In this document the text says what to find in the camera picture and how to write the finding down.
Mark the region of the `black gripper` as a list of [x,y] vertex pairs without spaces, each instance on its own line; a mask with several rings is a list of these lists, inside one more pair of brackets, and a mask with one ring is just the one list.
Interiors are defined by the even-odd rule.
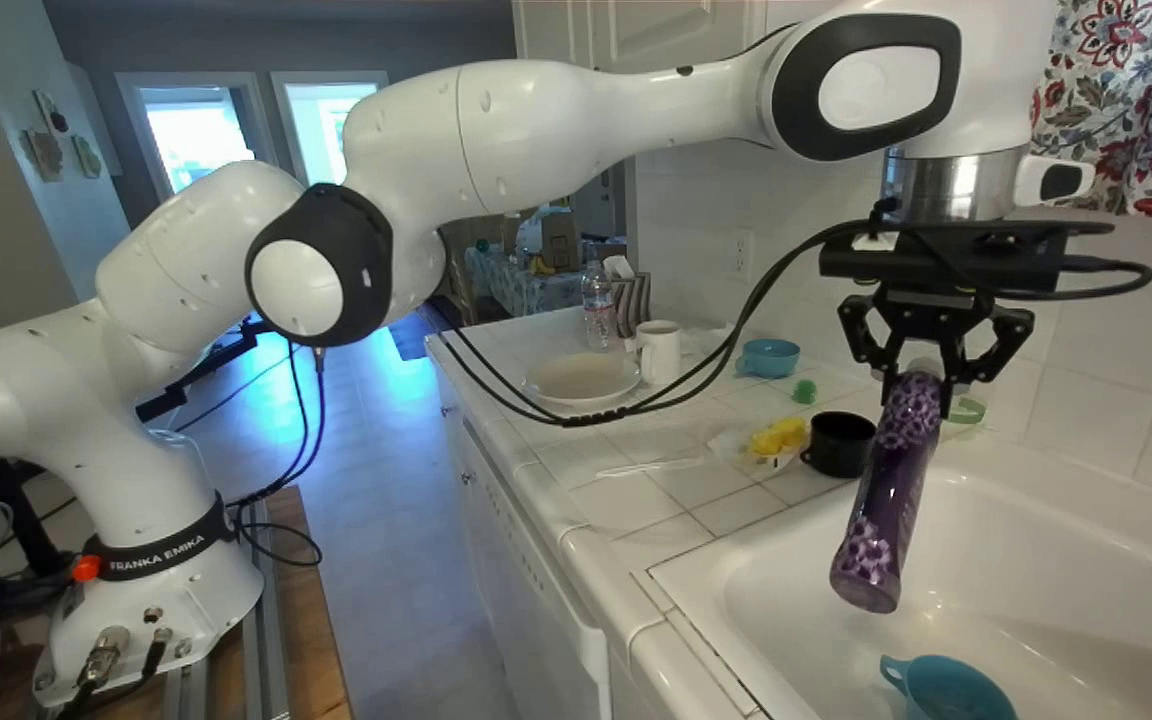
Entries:
[[[993,384],[1034,330],[1028,307],[999,307],[985,291],[932,291],[893,285],[884,285],[874,297],[848,297],[837,316],[850,360],[881,375],[881,395],[893,395],[900,375],[900,350],[907,341],[938,346],[938,410],[950,410],[950,395],[968,384]],[[968,338],[974,330],[989,330],[993,341],[980,353],[968,353]]]

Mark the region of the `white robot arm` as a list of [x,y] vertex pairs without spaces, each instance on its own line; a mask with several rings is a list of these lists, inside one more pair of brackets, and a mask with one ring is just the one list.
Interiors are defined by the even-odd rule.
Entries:
[[897,216],[922,232],[1081,198],[1093,169],[1032,149],[1053,24],[1054,0],[815,0],[708,64],[477,61],[361,101],[334,183],[237,159],[174,192],[91,297],[0,330],[0,457],[61,475],[96,524],[32,702],[61,714],[186,668],[263,598],[198,461],[134,422],[239,316],[308,350],[364,341],[432,297],[443,226],[705,141],[887,154]]

